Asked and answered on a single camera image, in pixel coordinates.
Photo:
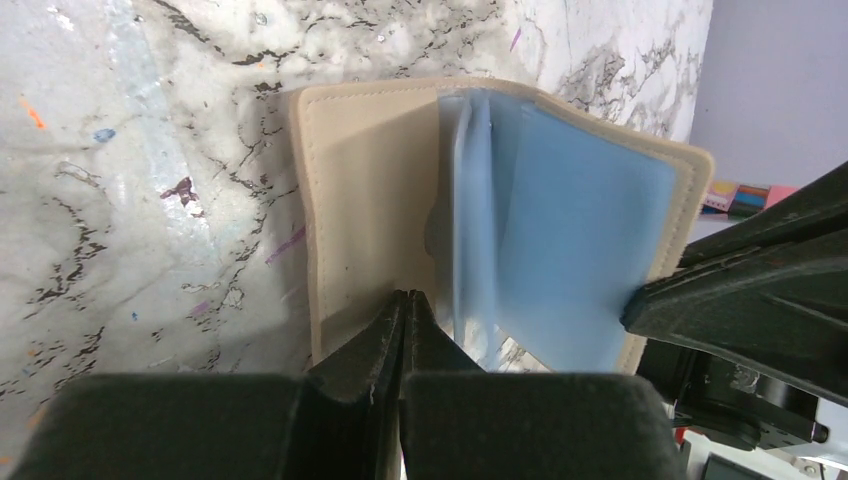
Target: beige wallet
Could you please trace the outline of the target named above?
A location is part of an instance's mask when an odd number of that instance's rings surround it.
[[[440,164],[438,98],[484,88],[535,102],[574,127],[672,166],[673,200],[647,281],[674,272],[700,212],[713,162],[701,149],[631,131],[539,89],[488,78],[429,78],[307,87],[290,100],[306,210],[312,358],[361,331],[395,289],[435,298],[425,251]],[[617,368],[633,373],[644,339],[628,336]]]

